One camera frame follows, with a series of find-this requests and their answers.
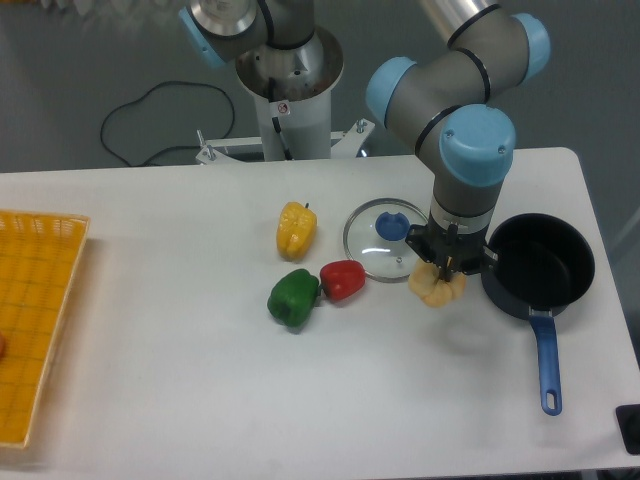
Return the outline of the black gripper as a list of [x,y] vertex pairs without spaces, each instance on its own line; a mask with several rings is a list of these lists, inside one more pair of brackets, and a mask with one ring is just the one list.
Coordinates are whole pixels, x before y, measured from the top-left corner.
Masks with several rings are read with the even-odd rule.
[[406,244],[426,263],[438,268],[438,279],[451,283],[456,273],[475,275],[493,268],[499,256],[488,245],[488,227],[474,233],[463,233],[452,224],[446,229],[436,222],[411,225]]

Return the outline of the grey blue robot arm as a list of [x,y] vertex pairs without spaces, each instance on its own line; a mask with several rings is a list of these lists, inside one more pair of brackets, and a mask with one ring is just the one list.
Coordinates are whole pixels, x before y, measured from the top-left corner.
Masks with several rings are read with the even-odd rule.
[[[510,119],[491,98],[538,74],[551,45],[528,14],[495,1],[427,1],[424,10],[447,44],[421,66],[405,58],[372,75],[366,104],[434,174],[427,223],[408,243],[442,280],[486,269],[485,242],[515,147]],[[310,1],[191,1],[179,13],[193,47],[213,68],[233,63],[253,96],[266,160],[329,155],[331,92],[344,57],[315,20]]]

